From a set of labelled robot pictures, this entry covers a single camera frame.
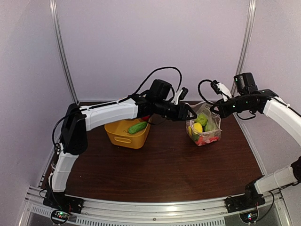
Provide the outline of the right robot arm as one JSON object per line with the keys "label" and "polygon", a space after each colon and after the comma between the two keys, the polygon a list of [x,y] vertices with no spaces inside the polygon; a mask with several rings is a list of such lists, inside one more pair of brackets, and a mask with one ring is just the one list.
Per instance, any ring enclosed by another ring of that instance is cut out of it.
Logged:
{"label": "right robot arm", "polygon": [[[216,80],[210,83],[211,88],[222,98],[212,103],[211,111],[221,118],[226,118],[234,113],[249,111],[252,115],[260,113],[274,121],[277,129],[275,132],[268,127],[261,134],[271,138],[277,145],[286,138],[298,145],[301,143],[301,115],[288,103],[270,89],[258,89],[252,73],[242,73],[234,76],[234,83],[238,95],[233,96],[230,90]],[[246,186],[245,194],[241,197],[241,204],[250,208],[262,197],[263,194],[275,189],[298,185],[301,182],[301,160],[263,176]]]}

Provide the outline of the green toy guava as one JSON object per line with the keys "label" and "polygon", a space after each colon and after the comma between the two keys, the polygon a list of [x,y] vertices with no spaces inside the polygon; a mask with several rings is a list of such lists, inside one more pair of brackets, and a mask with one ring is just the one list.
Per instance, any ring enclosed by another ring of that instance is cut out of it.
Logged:
{"label": "green toy guava", "polygon": [[214,131],[217,129],[218,129],[218,126],[216,125],[216,123],[214,121],[207,121],[207,124],[205,126],[205,132],[210,132],[210,131]]}

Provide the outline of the yellow toy lemon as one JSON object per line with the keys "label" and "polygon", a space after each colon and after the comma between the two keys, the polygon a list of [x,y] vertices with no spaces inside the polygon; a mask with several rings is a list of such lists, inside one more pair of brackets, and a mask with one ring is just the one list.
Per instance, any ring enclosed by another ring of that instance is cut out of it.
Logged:
{"label": "yellow toy lemon", "polygon": [[203,132],[203,127],[199,122],[194,123],[192,126],[188,127],[188,134],[192,135],[199,135]]}

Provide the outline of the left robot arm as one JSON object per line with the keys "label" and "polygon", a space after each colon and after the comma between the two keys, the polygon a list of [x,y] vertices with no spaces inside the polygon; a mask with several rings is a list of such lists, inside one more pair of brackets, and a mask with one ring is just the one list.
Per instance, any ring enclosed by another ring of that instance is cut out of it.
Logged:
{"label": "left robot arm", "polygon": [[87,150],[88,136],[93,130],[118,121],[152,115],[171,121],[195,119],[197,114],[182,101],[188,89],[177,90],[173,99],[168,100],[170,90],[170,83],[156,79],[148,90],[134,92],[117,101],[81,107],[69,105],[66,115],[57,122],[62,127],[59,139],[53,142],[58,160],[48,177],[47,190],[51,192],[49,201],[57,209],[67,206],[67,197],[61,193],[66,190],[75,161]]}

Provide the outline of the green toy apple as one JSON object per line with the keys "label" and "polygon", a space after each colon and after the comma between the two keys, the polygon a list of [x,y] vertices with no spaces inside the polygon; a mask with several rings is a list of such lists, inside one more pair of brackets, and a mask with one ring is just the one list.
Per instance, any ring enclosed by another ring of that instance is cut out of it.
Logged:
{"label": "green toy apple", "polygon": [[207,121],[207,116],[203,113],[200,113],[198,117],[194,120],[195,123],[199,123],[203,127],[206,126]]}

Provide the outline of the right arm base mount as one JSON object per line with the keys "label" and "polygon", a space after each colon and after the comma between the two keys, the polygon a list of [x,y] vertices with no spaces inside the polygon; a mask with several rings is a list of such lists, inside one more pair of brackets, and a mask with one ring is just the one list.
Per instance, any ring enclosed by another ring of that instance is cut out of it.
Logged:
{"label": "right arm base mount", "polygon": [[225,200],[228,213],[239,212],[239,217],[245,224],[256,224],[260,219],[259,206],[265,204],[263,194],[255,188],[255,181],[245,186],[245,193],[238,196],[228,196]]}

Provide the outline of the green toy bitter gourd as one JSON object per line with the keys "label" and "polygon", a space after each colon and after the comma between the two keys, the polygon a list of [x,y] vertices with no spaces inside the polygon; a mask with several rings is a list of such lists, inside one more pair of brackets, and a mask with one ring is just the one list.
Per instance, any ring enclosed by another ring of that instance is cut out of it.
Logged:
{"label": "green toy bitter gourd", "polygon": [[137,132],[140,132],[141,130],[144,130],[147,127],[148,123],[146,121],[140,122],[138,124],[135,124],[128,128],[129,134],[135,134]]}

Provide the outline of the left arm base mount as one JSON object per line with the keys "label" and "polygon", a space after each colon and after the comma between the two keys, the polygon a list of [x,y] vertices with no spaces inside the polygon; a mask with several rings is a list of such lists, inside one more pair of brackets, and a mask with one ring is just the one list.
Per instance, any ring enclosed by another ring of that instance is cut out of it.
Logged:
{"label": "left arm base mount", "polygon": [[50,220],[58,226],[67,223],[73,214],[82,212],[84,200],[81,198],[67,196],[64,193],[54,193],[49,187],[39,191],[43,198],[43,205],[53,208]]}

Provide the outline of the red toy tomato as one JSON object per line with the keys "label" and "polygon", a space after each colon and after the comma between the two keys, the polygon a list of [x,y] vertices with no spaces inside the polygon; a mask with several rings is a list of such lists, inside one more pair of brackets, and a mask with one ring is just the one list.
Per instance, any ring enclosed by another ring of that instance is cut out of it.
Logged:
{"label": "red toy tomato", "polygon": [[211,137],[211,138],[205,138],[205,137],[199,137],[199,139],[195,142],[197,146],[207,145],[213,142],[219,141],[219,137]]}

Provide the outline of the magenta toy fruit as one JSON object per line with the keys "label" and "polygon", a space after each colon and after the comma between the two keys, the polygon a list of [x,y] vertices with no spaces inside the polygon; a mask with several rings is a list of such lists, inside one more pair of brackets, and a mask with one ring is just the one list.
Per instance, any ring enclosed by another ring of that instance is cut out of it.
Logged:
{"label": "magenta toy fruit", "polygon": [[148,121],[150,117],[151,117],[150,115],[144,116],[144,117],[142,117],[142,120],[143,121]]}

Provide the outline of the clear zip top bag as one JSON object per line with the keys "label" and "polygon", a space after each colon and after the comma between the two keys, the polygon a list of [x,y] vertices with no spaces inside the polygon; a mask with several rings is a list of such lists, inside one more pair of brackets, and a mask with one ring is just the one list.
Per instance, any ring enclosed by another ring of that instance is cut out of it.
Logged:
{"label": "clear zip top bag", "polygon": [[186,121],[186,133],[197,146],[208,145],[221,139],[221,118],[211,112],[210,107],[206,102],[191,105],[197,118]]}

